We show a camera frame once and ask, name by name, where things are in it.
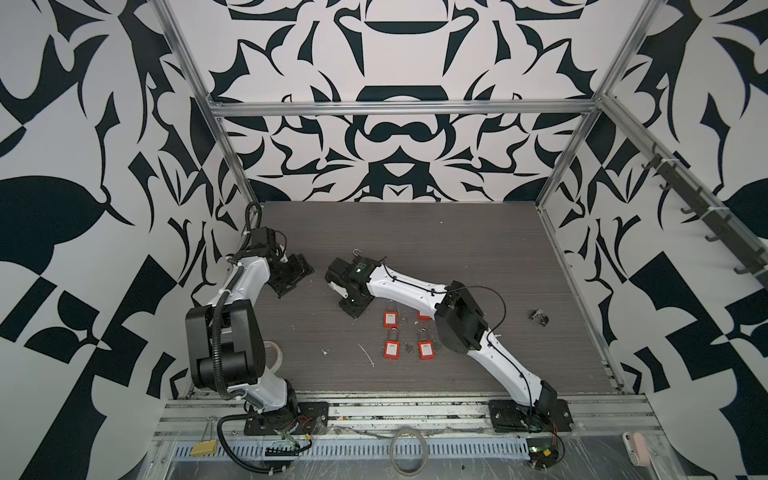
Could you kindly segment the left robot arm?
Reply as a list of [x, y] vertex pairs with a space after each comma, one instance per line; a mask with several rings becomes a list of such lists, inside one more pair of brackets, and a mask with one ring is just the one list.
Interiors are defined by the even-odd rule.
[[282, 298], [314, 269], [304, 255], [289, 254], [287, 237], [262, 219], [262, 206], [248, 203], [242, 243], [228, 258], [225, 282], [211, 301], [186, 314], [189, 368], [200, 389], [244, 400], [258, 414], [295, 417], [292, 386], [267, 366], [255, 304], [263, 288]]

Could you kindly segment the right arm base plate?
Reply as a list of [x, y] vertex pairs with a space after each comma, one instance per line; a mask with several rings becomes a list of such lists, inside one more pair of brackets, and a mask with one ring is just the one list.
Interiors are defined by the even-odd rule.
[[534, 407], [512, 400], [488, 402], [492, 428], [496, 433], [571, 432], [573, 418], [565, 400], [536, 401]]

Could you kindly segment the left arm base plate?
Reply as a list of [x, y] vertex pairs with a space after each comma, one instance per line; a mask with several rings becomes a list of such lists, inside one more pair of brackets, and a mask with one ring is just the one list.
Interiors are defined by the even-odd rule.
[[287, 430], [291, 434], [311, 434], [327, 426], [330, 404], [328, 402], [299, 402], [295, 408], [258, 413], [248, 404], [249, 415], [244, 427], [246, 436], [266, 436]]

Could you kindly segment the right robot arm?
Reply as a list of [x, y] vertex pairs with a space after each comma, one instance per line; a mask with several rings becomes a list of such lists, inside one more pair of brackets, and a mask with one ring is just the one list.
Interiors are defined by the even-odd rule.
[[444, 347], [468, 355], [505, 388], [521, 409], [526, 429], [552, 424], [556, 390], [524, 367], [498, 340], [471, 294], [474, 286], [458, 281], [449, 285], [422, 281], [389, 268], [383, 260], [360, 255], [350, 262], [334, 259], [325, 280], [340, 295], [340, 308], [353, 318], [380, 298], [433, 320]]

